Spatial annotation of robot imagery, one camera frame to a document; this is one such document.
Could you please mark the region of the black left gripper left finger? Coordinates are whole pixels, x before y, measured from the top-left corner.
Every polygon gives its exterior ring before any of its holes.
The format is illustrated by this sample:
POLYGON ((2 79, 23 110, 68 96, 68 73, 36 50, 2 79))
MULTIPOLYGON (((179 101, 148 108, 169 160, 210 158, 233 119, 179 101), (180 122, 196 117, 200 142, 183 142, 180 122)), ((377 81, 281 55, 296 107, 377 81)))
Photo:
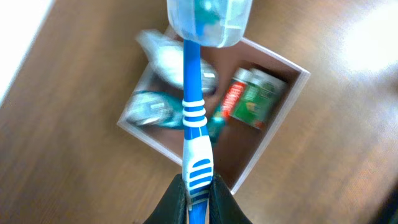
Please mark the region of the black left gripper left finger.
POLYGON ((187 202, 185 184, 181 174, 177 174, 154 211, 144 224, 186 224, 187 202))

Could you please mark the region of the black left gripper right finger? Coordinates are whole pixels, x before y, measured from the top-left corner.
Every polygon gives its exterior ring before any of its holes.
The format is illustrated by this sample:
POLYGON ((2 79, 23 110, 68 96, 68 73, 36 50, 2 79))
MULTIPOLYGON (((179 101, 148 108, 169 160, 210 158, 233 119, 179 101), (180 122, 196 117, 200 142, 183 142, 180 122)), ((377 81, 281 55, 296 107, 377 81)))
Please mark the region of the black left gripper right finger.
POLYGON ((210 224, 252 224, 217 173, 210 185, 209 211, 210 224))

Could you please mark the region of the green white soap packet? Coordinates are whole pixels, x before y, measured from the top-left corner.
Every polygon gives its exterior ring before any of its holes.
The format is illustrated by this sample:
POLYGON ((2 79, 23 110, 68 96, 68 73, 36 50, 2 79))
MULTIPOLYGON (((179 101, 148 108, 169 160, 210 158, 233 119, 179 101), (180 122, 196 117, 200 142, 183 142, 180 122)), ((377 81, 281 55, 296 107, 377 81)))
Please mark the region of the green white soap packet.
POLYGON ((254 128, 262 129, 273 107, 284 94, 287 84, 262 70, 252 68, 249 73, 251 77, 231 116, 254 128))

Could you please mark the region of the clear spray bottle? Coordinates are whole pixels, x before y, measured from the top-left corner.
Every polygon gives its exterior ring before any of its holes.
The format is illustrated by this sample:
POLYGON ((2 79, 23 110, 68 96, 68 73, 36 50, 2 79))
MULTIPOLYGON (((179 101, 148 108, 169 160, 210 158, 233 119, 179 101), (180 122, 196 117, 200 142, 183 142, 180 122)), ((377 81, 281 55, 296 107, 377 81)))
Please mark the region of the clear spray bottle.
MULTIPOLYGON (((183 89, 183 42, 173 40, 158 30, 143 30, 137 41, 147 55, 152 70, 166 83, 183 89)), ((201 60, 201 90, 212 94, 218 86, 218 74, 207 61, 201 60)))

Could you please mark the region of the blue white toothbrush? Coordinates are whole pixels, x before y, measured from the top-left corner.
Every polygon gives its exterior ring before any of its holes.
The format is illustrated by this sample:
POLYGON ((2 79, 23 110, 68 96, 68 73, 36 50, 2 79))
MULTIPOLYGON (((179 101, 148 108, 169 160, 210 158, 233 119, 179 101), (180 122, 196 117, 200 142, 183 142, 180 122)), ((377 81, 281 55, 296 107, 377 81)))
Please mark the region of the blue white toothbrush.
POLYGON ((170 26, 183 39, 182 179, 192 224, 206 221, 214 173, 202 90, 201 48, 237 44, 245 33, 251 6, 251 0, 167 1, 170 26))

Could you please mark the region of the teal mouthwash bottle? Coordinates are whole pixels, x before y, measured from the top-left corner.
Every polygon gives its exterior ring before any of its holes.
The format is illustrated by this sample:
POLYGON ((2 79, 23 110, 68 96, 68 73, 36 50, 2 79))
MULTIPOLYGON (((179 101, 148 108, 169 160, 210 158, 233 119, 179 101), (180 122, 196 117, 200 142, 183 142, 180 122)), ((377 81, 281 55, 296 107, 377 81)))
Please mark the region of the teal mouthwash bottle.
POLYGON ((227 124, 217 106, 206 126, 188 128, 183 121, 181 99, 161 91, 135 91, 125 107, 123 121, 135 126, 153 126, 163 129, 184 131, 185 139, 209 136, 211 144, 216 145, 227 124))

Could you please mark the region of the white pink open box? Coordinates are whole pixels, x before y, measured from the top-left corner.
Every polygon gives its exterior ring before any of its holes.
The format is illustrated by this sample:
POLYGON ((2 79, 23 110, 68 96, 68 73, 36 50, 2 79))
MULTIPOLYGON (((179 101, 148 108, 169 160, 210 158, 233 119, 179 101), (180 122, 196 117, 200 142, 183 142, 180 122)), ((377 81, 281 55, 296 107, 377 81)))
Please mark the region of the white pink open box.
MULTIPOLYGON (((214 149, 215 170, 220 173, 232 194, 235 194, 246 177, 256 165, 262 153, 269 145, 274 134, 283 123, 286 115, 296 102, 305 86, 310 73, 283 56, 242 38, 239 43, 227 48, 202 47, 202 56, 221 73, 221 93, 226 92, 227 81, 233 72, 240 68, 259 68, 276 78, 287 82, 287 90, 281 100, 271 109, 269 119, 263 127, 249 127, 243 121, 233 119, 221 132, 221 143, 214 149)), ((144 70, 133 94, 139 90, 166 90, 165 84, 156 80, 155 73, 148 65, 144 70)), ((214 112, 221 93, 205 97, 205 109, 214 112)), ((182 169, 183 131, 164 128, 140 128, 127 122, 127 104, 118 121, 118 126, 140 139, 159 153, 168 157, 182 169)))

